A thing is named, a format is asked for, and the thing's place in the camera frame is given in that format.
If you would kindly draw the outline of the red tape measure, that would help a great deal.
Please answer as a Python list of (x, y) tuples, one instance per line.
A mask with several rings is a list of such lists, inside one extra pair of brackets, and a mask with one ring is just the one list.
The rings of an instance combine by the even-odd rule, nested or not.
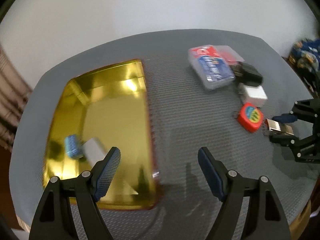
[(245, 103), (236, 117), (238, 123), (247, 131), (256, 132), (264, 120), (262, 111), (252, 103)]

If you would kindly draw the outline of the grey metal case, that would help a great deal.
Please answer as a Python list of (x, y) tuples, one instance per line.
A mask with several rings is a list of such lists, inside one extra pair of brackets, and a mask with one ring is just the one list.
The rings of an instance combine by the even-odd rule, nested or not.
[(253, 87), (240, 83), (238, 91), (243, 104), (251, 103), (255, 107), (262, 107), (268, 99), (262, 86)]

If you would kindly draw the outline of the black power adapter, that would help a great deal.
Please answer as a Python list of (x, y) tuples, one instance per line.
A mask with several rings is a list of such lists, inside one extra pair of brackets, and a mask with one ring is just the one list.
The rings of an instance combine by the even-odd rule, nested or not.
[(239, 83), (252, 87), (258, 87), (263, 83), (263, 76), (250, 64), (239, 62), (231, 65), (231, 70)]

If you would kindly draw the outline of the white charger cube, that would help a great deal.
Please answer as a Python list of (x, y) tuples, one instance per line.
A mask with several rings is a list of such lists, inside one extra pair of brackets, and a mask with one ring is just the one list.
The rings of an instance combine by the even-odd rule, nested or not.
[(104, 159), (106, 153), (98, 138), (91, 138), (82, 145), (83, 153), (89, 165), (93, 167), (98, 161)]

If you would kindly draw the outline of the clear box blue label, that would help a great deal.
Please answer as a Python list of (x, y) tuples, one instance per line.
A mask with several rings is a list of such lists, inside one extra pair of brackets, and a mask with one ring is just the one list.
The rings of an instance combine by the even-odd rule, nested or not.
[(190, 48), (188, 61), (208, 90), (224, 87), (235, 79), (230, 66), (212, 45)]

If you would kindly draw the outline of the clear box red contents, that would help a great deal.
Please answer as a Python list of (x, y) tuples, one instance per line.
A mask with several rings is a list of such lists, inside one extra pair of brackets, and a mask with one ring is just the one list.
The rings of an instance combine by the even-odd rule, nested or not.
[(230, 46), (215, 46), (215, 49), (229, 65), (236, 65), (240, 62), (244, 62), (244, 59)]

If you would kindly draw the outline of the blue patterned cloth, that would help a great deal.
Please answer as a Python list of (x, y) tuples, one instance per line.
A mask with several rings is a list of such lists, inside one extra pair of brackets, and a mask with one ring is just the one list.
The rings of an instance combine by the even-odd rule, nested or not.
[(319, 72), (319, 38), (297, 41), (292, 46), (288, 59), (300, 77), (309, 82), (315, 81)]

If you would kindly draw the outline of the grey honeycomb table mat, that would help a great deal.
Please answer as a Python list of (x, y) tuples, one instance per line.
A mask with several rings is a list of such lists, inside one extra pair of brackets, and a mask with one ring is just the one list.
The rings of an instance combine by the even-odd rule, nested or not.
[(228, 45), (263, 75), (263, 113), (287, 113), (310, 98), (290, 66), (260, 38), (219, 30), (171, 30), (121, 38), (84, 51), (46, 72), (24, 109), (13, 146), (9, 180), (15, 212), (30, 224), (42, 196), (46, 139), (67, 82), (99, 67), (131, 59), (144, 65), (159, 177), (164, 196), (149, 211), (107, 211), (115, 239), (205, 239), (220, 208), (197, 162), (202, 146), (242, 176), (267, 176), (293, 221), (303, 210), (319, 166), (295, 162), (287, 148), (261, 131), (249, 133), (233, 118), (241, 101), (233, 86), (204, 89), (188, 62), (188, 50)]

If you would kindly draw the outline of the red gold coffee tin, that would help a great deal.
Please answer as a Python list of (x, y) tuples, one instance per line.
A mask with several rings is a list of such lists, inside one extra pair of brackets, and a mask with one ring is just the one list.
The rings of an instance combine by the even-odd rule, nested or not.
[(121, 161), (98, 206), (148, 210), (159, 200), (159, 179), (143, 64), (139, 59), (101, 67), (70, 79), (52, 117), (44, 154), (43, 183), (70, 179), (92, 168), (87, 157), (67, 155), (65, 139), (93, 142), (107, 153), (116, 146)]

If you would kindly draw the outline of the beige patterned curtain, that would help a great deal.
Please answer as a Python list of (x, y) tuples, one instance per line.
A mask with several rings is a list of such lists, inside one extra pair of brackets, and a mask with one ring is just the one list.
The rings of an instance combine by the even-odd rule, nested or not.
[(32, 93), (5, 51), (0, 55), (1, 147), (12, 151), (18, 125)]

